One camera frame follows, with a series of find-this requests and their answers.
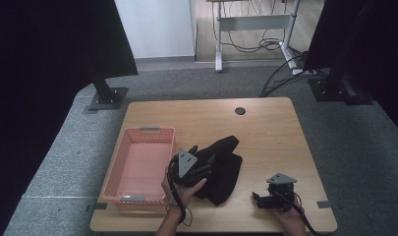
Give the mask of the black cloth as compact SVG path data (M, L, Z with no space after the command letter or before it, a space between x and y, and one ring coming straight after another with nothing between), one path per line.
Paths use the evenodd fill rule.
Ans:
M195 153L198 165L207 163L214 156L211 176L207 178L204 186L194 193L195 197L201 200L208 199L217 207L229 199L236 186L243 161L234 153L238 144L239 140L235 136L229 136Z

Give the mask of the white desk frame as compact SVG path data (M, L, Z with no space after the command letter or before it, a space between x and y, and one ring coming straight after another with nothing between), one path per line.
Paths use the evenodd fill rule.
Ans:
M286 60L286 65L290 68L293 75L302 73L299 68L297 57L292 53L289 43L298 16L301 0L294 0L290 13L285 11L282 14L259 15L259 16L222 16L222 6L225 2L238 2L241 0L206 0L216 6L215 20L215 71L223 71L222 59L222 33L230 31L244 30L284 30L284 38L279 41L279 48Z

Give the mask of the person's right hand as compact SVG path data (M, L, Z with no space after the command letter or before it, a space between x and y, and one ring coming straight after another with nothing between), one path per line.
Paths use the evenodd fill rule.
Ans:
M308 236L306 225L299 212L294 208L290 208L288 211L275 208L270 212L279 221L288 236Z

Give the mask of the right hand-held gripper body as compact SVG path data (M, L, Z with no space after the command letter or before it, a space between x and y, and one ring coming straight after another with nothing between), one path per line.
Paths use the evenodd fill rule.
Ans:
M274 174L266 180L269 196L260 197L260 200L270 200L270 208L289 210L295 200L294 184L296 179L282 173Z

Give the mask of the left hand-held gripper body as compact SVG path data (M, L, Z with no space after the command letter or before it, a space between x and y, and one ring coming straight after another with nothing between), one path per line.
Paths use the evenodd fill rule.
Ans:
M208 158L198 158L196 155L188 153L182 148L174 155L168 166L168 180L171 184L181 187L193 187L201 179L209 179L212 175L210 171L200 171Z

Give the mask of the person's left hand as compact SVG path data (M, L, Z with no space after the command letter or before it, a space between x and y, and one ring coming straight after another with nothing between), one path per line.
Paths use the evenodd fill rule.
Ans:
M198 190L200 190L204 186L206 181L207 181L207 179L203 178L198 183L196 183L193 187L190 187L190 188L179 187L177 189L177 193L178 193L179 198L180 198L180 200L181 200L181 202L182 202L184 207L187 207L190 204L194 193L197 192ZM169 182L168 182L167 178L164 178L162 180L161 187L163 188L163 190L165 192L165 195L167 197L167 202L169 204L168 212L172 213L172 214L174 214L174 213L180 214L181 210L178 207L177 202L171 200L171 198L173 197L173 194L171 192L171 188L170 188L170 185L169 185Z

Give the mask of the black curtain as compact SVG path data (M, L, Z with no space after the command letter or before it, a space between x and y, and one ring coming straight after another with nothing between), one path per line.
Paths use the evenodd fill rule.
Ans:
M77 93L136 71L116 0L0 0L0 236Z
M325 0L304 68L352 76L398 128L398 0Z

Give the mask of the black metal stand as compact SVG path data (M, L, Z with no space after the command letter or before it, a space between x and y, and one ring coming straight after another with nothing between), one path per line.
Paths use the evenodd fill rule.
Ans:
M128 91L127 88L111 88L104 78L101 78L96 72L94 65L88 56L85 56L85 64L89 77L96 89L90 105L87 110L90 112L98 110L120 109L124 97Z
M372 105L374 98L355 78L331 68L320 79L308 79L317 102L344 102L347 105Z

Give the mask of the pink plastic basket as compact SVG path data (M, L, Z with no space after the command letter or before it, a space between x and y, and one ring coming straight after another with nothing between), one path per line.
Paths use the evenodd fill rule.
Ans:
M174 148L173 127L126 128L105 179L102 198L121 206L163 205L161 181Z

